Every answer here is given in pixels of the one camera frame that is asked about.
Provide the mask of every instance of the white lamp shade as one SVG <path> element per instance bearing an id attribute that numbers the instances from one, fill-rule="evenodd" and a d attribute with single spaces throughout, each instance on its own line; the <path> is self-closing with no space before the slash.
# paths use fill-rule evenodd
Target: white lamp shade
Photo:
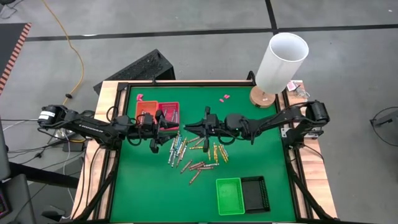
<path id="1" fill-rule="evenodd" d="M 280 33 L 273 36 L 256 74 L 257 86 L 265 93 L 280 93 L 308 52 L 307 43 L 295 34 Z"/>

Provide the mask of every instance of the green table surface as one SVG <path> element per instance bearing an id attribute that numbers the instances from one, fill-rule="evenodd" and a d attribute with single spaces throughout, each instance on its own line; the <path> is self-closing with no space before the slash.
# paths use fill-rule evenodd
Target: green table surface
<path id="1" fill-rule="evenodd" d="M 193 139 L 194 134 L 182 129 L 184 124 L 196 123 L 204 115 L 205 106 L 216 113 L 220 120 L 230 113 L 241 113 L 247 118 L 259 119 L 275 114 L 275 107 L 256 108 L 249 100 L 251 87 L 148 87 L 131 90 L 127 115 L 134 117 L 136 96 L 144 94 L 144 100 L 180 103 L 181 132 Z M 225 94 L 231 97 L 219 101 Z M 210 145 L 217 142 L 210 139 Z M 294 209 L 290 193 L 280 133 L 277 128 L 265 131 L 249 141 L 236 141 L 225 146 L 229 154 L 226 164 L 219 154 L 220 165 L 204 170 L 189 185 L 195 171 L 182 167 L 190 160 L 208 161 L 201 150 L 187 150 L 179 167 L 167 163 L 172 141 L 160 146 L 158 154 L 149 149 L 149 141 L 140 146 L 123 142 L 118 176 L 114 192 L 111 222 L 267 222 L 294 221 Z M 258 214 L 218 214 L 216 179 L 232 177 L 264 176 L 271 211 Z"/>

